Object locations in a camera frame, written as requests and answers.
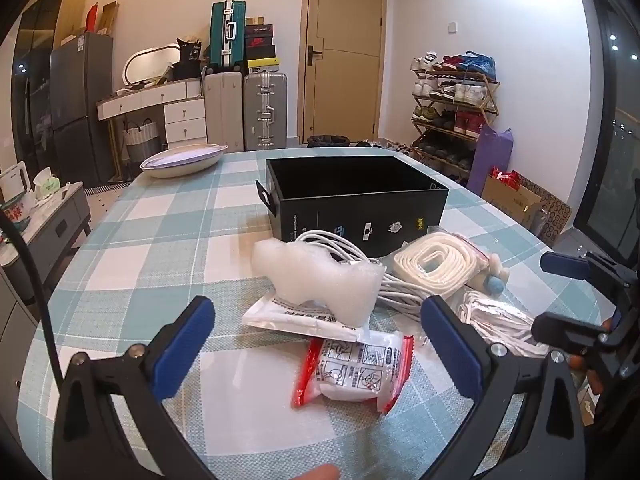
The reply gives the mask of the person right hand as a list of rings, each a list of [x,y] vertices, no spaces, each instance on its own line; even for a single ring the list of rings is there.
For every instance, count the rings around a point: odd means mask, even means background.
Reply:
[[[625,363],[627,357],[627,345],[625,336],[618,326],[622,322],[620,314],[606,320],[601,327],[606,330],[606,335],[601,335],[602,342],[608,344],[612,350],[612,356],[608,354],[588,354],[583,356],[570,356],[568,362],[572,370],[585,372],[588,382],[594,394],[606,393],[617,384],[624,384],[625,388],[634,383],[632,369]]]

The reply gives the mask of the person left hand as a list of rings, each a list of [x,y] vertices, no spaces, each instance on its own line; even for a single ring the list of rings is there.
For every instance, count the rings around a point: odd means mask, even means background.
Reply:
[[[333,464],[324,464],[295,477],[293,480],[338,480],[340,470]]]

